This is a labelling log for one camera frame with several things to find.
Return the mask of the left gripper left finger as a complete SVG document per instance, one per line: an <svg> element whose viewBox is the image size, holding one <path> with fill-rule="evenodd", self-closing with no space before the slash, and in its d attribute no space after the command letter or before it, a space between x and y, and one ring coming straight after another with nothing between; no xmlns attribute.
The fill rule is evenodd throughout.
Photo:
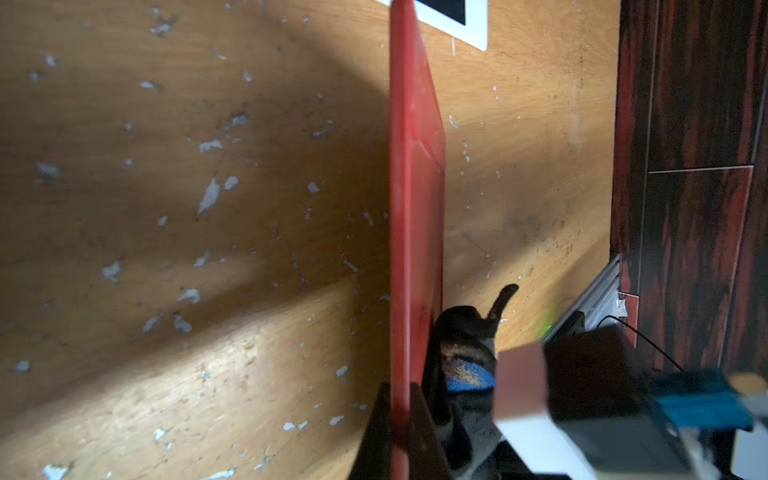
<svg viewBox="0 0 768 480"><path fill-rule="evenodd" d="M391 388L382 383L348 480L390 480L392 427Z"/></svg>

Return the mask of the red drawing tablet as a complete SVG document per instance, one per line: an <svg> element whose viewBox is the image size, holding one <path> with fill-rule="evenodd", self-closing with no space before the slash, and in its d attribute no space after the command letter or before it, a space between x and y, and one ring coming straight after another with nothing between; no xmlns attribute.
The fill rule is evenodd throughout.
<svg viewBox="0 0 768 480"><path fill-rule="evenodd" d="M413 472L412 387L442 310L445 132L416 5L390 5L391 478Z"/></svg>

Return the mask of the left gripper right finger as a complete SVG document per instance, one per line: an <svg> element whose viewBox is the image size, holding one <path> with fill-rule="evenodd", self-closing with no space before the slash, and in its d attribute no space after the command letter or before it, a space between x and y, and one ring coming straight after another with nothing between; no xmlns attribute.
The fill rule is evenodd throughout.
<svg viewBox="0 0 768 480"><path fill-rule="evenodd" d="M410 384L408 461L410 480L451 479L448 462L422 388L416 383Z"/></svg>

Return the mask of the grey microfibre cloth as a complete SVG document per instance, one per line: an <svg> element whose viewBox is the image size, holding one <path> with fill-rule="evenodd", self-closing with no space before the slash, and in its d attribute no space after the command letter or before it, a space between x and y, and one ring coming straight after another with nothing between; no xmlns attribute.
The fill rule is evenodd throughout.
<svg viewBox="0 0 768 480"><path fill-rule="evenodd" d="M432 329L422 391L454 479L497 479L502 435L492 419L495 338L519 286L502 288L483 316L470 305L443 311Z"/></svg>

